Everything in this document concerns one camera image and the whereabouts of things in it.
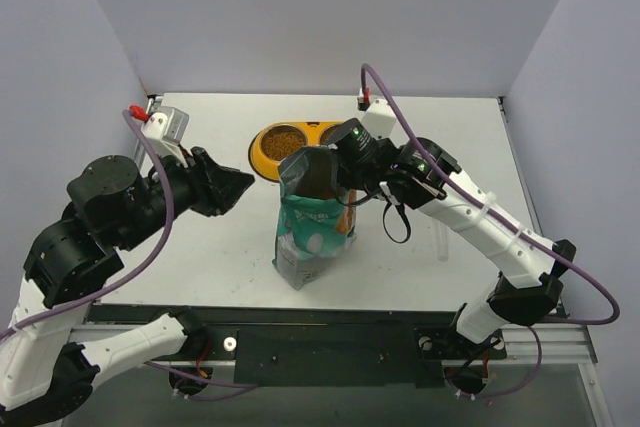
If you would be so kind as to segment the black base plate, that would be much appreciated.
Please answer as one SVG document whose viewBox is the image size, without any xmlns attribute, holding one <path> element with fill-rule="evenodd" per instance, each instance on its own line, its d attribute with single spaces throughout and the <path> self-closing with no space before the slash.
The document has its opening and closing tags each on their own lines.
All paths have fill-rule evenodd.
<svg viewBox="0 0 640 427">
<path fill-rule="evenodd" d="M 495 383 L 497 368 L 562 362 L 577 330 L 505 326 L 475 346 L 450 312 L 194 307 L 196 340 L 161 361 L 198 377 L 227 368 L 239 387 L 442 388 Z"/>
</svg>

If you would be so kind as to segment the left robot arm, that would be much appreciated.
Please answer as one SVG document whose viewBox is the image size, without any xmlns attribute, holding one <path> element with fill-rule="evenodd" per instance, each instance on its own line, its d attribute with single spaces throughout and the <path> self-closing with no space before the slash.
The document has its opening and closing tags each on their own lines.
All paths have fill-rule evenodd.
<svg viewBox="0 0 640 427">
<path fill-rule="evenodd" d="M 142 175 L 128 157 L 91 162 L 67 187 L 59 221 L 34 240 L 24 264 L 13 325 L 1 337 L 1 422 L 38 426 L 77 410 L 104 382 L 174 354 L 192 359 L 209 342 L 204 323 L 187 307 L 92 343 L 70 340 L 88 307 L 123 268 L 129 251 L 185 211 L 206 217 L 231 210 L 253 184 L 249 173 L 217 164 L 200 147 L 185 163 L 161 162 L 162 174 Z"/>
</svg>

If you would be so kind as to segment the yellow double bowl feeder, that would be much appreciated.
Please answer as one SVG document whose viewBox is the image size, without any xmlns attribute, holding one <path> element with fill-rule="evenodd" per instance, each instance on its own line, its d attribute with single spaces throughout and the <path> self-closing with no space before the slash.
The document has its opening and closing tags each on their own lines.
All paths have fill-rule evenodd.
<svg viewBox="0 0 640 427">
<path fill-rule="evenodd" d="M 253 171 L 269 182 L 279 180 L 279 164 L 303 147 L 325 145 L 341 121 L 279 122 L 259 131 L 248 149 Z"/>
</svg>

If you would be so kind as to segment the kibble in left bowl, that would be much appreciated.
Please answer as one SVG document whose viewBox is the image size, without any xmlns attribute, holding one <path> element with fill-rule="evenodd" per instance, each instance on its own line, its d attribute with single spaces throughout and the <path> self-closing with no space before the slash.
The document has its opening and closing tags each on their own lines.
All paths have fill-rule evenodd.
<svg viewBox="0 0 640 427">
<path fill-rule="evenodd" d="M 262 139 L 264 154 L 273 161 L 281 161 L 306 145 L 305 139 L 291 132 L 269 134 Z"/>
</svg>

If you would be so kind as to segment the green pet food bag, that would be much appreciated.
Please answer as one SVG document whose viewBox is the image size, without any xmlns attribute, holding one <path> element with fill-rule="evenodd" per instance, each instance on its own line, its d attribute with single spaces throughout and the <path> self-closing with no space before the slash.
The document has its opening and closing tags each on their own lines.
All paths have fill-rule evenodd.
<svg viewBox="0 0 640 427">
<path fill-rule="evenodd" d="M 337 185 L 335 152 L 306 146 L 280 162 L 273 266 L 295 290 L 314 281 L 356 238 L 356 192 Z"/>
</svg>

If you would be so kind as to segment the clear plastic scoop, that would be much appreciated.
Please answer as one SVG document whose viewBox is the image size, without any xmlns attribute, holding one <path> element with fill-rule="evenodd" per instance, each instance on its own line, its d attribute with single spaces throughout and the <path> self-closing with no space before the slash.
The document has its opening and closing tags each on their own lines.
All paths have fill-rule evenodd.
<svg viewBox="0 0 640 427">
<path fill-rule="evenodd" d="M 439 221 L 434 222 L 436 256 L 441 262 L 449 260 L 449 236 L 447 227 Z"/>
</svg>

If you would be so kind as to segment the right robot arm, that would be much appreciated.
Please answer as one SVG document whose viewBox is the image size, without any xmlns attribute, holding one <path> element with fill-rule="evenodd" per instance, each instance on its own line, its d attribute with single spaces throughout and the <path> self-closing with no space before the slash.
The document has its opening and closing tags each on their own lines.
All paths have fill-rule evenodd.
<svg viewBox="0 0 640 427">
<path fill-rule="evenodd" d="M 412 209 L 441 222 L 498 268 L 496 284 L 464 303 L 447 330 L 453 353 L 468 356 L 505 324 L 532 326 L 557 307 L 575 245 L 516 224 L 439 145 L 419 138 L 397 147 L 356 118 L 340 124 L 328 144 L 339 186 L 377 197 L 399 214 Z"/>
</svg>

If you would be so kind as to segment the aluminium frame rail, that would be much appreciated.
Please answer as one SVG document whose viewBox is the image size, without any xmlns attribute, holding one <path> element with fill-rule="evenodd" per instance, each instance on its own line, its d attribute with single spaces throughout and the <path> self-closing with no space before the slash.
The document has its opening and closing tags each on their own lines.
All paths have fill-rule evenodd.
<svg viewBox="0 0 640 427">
<path fill-rule="evenodd" d="M 140 368 L 94 394 L 64 426 L 608 426 L 586 334 L 569 327 L 503 331 L 501 360 L 474 399 L 451 387 L 261 388 L 218 402 L 170 395 Z"/>
</svg>

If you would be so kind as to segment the left steel bowl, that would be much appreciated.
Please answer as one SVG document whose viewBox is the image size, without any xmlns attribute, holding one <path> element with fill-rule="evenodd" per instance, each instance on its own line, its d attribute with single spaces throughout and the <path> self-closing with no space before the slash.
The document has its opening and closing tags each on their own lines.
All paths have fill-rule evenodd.
<svg viewBox="0 0 640 427">
<path fill-rule="evenodd" d="M 274 162 L 282 161 L 306 145 L 305 133 L 293 125 L 269 127 L 260 140 L 262 152 Z"/>
</svg>

